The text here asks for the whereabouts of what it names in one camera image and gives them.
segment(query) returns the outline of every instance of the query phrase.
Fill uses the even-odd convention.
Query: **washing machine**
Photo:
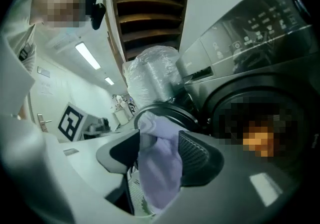
[[[203,133],[245,146],[265,132],[273,138],[266,159],[300,181],[319,156],[320,53],[311,21],[302,0],[243,0],[176,63]]]

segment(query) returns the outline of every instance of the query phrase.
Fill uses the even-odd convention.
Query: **person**
[[[80,27],[90,20],[93,29],[100,27],[106,7],[97,0],[14,0],[6,14],[1,33],[13,53],[29,73],[36,61],[34,32],[36,25]],[[26,118],[24,107],[19,113]]]

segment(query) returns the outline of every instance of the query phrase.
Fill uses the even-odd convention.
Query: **plastic bag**
[[[154,46],[144,50],[125,74],[128,93],[138,108],[154,102],[166,102],[183,87],[176,68],[179,52],[173,47]]]

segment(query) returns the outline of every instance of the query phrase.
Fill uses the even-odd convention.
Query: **sleeve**
[[[35,66],[35,63],[36,63],[36,45],[33,43],[32,44],[32,49],[30,51],[30,53],[28,54],[28,57],[27,59],[21,61],[22,64],[24,65],[24,67],[26,68],[26,70],[31,74],[33,69],[34,69],[34,66]]]

